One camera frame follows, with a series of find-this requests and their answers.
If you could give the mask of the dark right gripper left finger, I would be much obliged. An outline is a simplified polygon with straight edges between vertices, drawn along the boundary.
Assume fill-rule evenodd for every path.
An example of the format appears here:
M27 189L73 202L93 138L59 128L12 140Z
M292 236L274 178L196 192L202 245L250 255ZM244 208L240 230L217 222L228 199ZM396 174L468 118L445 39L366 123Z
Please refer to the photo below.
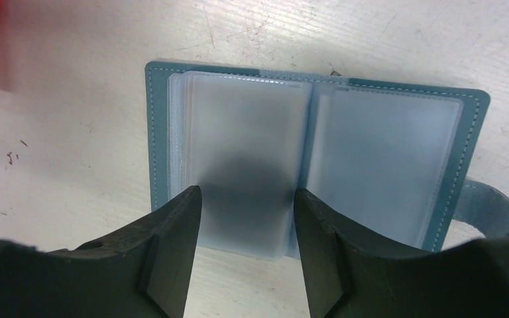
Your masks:
M0 317L182 317L201 208L193 185L73 250L0 240Z

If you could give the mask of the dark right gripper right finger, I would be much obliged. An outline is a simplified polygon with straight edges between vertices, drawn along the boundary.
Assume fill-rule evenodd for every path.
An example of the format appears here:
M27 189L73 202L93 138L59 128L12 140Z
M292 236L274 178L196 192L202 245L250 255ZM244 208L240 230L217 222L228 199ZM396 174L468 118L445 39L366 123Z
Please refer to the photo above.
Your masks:
M306 189L295 193L294 220L312 317L509 317L509 238L428 252Z

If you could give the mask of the blue leather card holder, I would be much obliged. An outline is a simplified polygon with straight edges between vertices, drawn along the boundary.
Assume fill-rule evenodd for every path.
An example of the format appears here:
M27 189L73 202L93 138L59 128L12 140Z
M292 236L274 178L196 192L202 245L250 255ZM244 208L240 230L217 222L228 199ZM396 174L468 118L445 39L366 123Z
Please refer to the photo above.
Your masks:
M485 91L176 62L144 74L151 205L199 186L202 247L298 258L298 188L430 252L454 220L509 238L509 199L466 178Z

